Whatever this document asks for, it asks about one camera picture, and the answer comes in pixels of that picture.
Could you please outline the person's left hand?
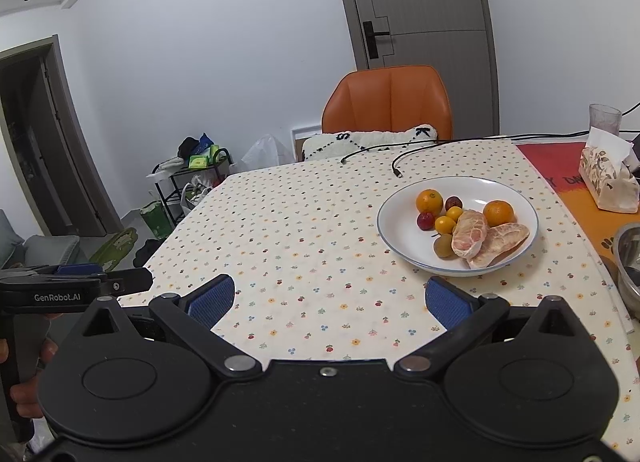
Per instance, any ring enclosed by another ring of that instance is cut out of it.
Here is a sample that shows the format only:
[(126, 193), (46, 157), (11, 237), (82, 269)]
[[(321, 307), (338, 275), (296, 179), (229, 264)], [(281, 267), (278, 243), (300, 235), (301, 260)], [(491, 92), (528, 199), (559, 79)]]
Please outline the person's left hand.
[(9, 364), (9, 381), (1, 380), (1, 395), (14, 416), (31, 420), (43, 417), (37, 390), (40, 373), (58, 352), (49, 337), (51, 322), (60, 313), (11, 315), (1, 319), (1, 365)]

